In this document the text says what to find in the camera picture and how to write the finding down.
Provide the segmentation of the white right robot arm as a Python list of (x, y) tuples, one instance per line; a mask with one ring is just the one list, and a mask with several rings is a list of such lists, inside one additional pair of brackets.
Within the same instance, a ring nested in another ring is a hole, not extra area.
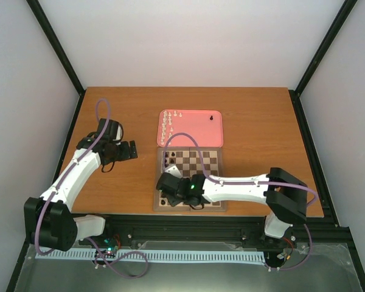
[(171, 206), (180, 203), (201, 206), (221, 201), (266, 205), (271, 212), (265, 218), (263, 232), (272, 238), (282, 238), (290, 227), (307, 220), (307, 186), (277, 167), (271, 168), (268, 174), (245, 178), (205, 174), (184, 178), (173, 165), (161, 174), (156, 190)]

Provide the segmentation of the wooden chessboard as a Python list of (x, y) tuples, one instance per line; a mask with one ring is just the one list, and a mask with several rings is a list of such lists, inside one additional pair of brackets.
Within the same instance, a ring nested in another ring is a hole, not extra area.
[[(168, 154), (167, 163), (163, 162), (166, 157), (164, 153)], [(171, 152), (175, 152), (175, 157), (171, 157)], [(205, 172), (208, 175), (221, 176), (223, 174), (223, 162), (220, 148), (202, 148), (200, 151), (196, 151), (194, 147), (170, 147), (166, 151), (163, 148), (159, 148), (157, 152), (157, 167), (156, 167), (156, 179), (159, 179), (162, 174), (162, 164), (170, 165), (170, 159), (175, 160), (175, 165), (180, 171), (181, 175), (185, 178), (190, 178), (192, 175)], [(165, 200), (166, 204), (162, 205), (161, 200)], [(192, 209), (189, 206), (180, 203), (175, 207), (169, 205), (166, 197), (163, 194), (155, 190), (153, 200), (153, 210), (158, 212), (224, 212), (227, 210), (227, 204), (224, 201), (206, 203), (203, 209)]]

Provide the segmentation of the pink plastic tray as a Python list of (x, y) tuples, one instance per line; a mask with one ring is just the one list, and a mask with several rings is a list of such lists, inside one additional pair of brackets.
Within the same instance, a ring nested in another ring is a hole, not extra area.
[(189, 110), (189, 109), (164, 109), (159, 114), (158, 133), (156, 143), (159, 147), (164, 147), (168, 140), (169, 133), (185, 133), (194, 138), (200, 147), (223, 146), (223, 120), (220, 112), (215, 110)]

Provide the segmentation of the black aluminium frame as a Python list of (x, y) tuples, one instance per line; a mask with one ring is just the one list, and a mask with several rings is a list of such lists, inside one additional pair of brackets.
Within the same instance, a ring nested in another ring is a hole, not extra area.
[[(80, 107), (82, 106), (84, 96), (86, 90), (80, 84), (80, 81), (75, 73), (64, 49), (62, 48), (61, 43), (56, 36), (54, 29), (52, 28), (41, 4), (39, 1), (26, 1), (28, 6), (30, 7), (31, 11), (33, 12), (38, 24), (42, 28), (44, 34), (46, 35), (47, 39), (50, 42), (53, 50), (55, 51), (58, 59), (64, 66), (66, 73), (68, 74), (71, 82), (73, 83), (77, 93), (79, 93), (79, 100), (77, 106), (75, 108), (75, 113), (72, 119), (72, 122), (69, 127), (68, 135), (66, 137), (63, 150), (61, 152), (60, 160), (58, 162), (57, 169), (55, 171), (54, 179), (58, 178), (58, 171), (61, 170), (63, 165), (63, 158), (64, 154), (66, 154), (69, 146), (69, 138), (71, 138), (75, 122), (77, 122), (78, 115), (80, 113)], [(330, 28), (328, 29), (327, 33), (325, 34), (324, 39), (322, 40), (321, 44), (319, 45), (316, 53), (314, 54), (310, 64), (308, 65), (305, 73), (303, 74), (299, 84), (297, 85), (295, 90), (288, 90), (290, 99), (292, 102), (292, 106), (294, 109), (294, 115), (296, 117), (299, 131), (301, 132), (301, 137), (304, 143), (304, 147), (306, 150), (307, 158), (311, 167), (312, 175), (314, 178), (315, 183), (317, 183), (318, 193), (319, 193), (319, 200), (320, 203), (323, 203), (323, 211), (324, 211), (324, 218), (312, 218), (307, 219), (307, 225), (311, 225), (313, 227), (313, 235), (322, 235), (323, 237), (318, 239), (323, 239), (324, 242), (336, 243), (345, 243), (347, 242), (348, 247), (350, 248), (350, 257), (351, 257), (351, 264), (355, 267), (355, 272), (358, 281), (361, 285), (361, 290), (365, 291), (365, 272), (361, 264), (361, 260), (359, 258), (358, 252), (355, 247), (355, 243), (353, 241), (351, 232), (349, 228), (340, 227), (339, 221), (337, 218), (337, 214), (334, 210), (334, 205), (332, 202), (331, 194), (329, 192), (329, 188), (327, 186), (327, 182), (324, 178), (323, 170), (321, 167), (320, 160), (318, 158), (318, 154), (316, 151), (315, 144), (313, 142), (312, 135), (310, 133), (310, 128), (308, 126), (307, 118), (304, 113), (304, 109), (301, 104), (301, 94), (303, 90), (307, 87), (308, 82), (311, 80), (312, 76), (314, 75), (315, 71), (317, 70), (320, 62), (323, 60), (325, 54), (327, 53), (328, 49), (332, 45), (335, 37), (339, 33), (340, 29), (342, 28), (343, 24), (345, 23), (346, 19), (350, 15), (351, 11), (353, 10), (354, 6), (356, 5), (356, 0), (351, 1), (344, 1), (339, 12), (335, 16)], [(169, 225), (166, 223), (161, 223), (162, 216), (155, 216), (156, 220), (149, 221), (150, 227), (156, 227), (155, 229), (155, 239), (156, 241), (160, 241), (161, 238), (164, 238), (164, 235), (196, 235), (193, 233), (194, 230), (191, 227), (193, 225), (193, 219), (189, 219), (187, 216), (177, 216), (172, 219), (171, 216), (166, 216), (167, 223), (171, 223), (170, 225), (172, 229), (167, 229)], [(189, 227), (191, 229), (183, 229), (182, 231), (178, 231), (177, 227)], [(7, 291), (15, 291), (15, 286), (19, 285), (19, 279), (21, 275), (21, 264), (22, 268), (25, 266), (26, 260), (26, 245), (30, 244), (28, 239), (25, 239), (23, 244), (21, 253), (19, 254), (18, 261), (15, 265), (15, 269), (11, 276), (9, 285), (7, 287)]]

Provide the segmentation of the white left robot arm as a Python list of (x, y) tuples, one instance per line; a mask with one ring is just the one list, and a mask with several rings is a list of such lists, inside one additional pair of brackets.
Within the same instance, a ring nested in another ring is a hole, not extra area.
[(76, 146), (68, 166), (38, 198), (24, 203), (26, 239), (37, 254), (68, 251), (75, 242), (94, 237), (101, 245), (113, 241), (114, 229), (100, 215), (72, 215), (72, 207), (90, 176), (105, 166), (137, 158), (134, 141), (123, 140), (123, 127), (115, 120), (100, 119), (96, 131)]

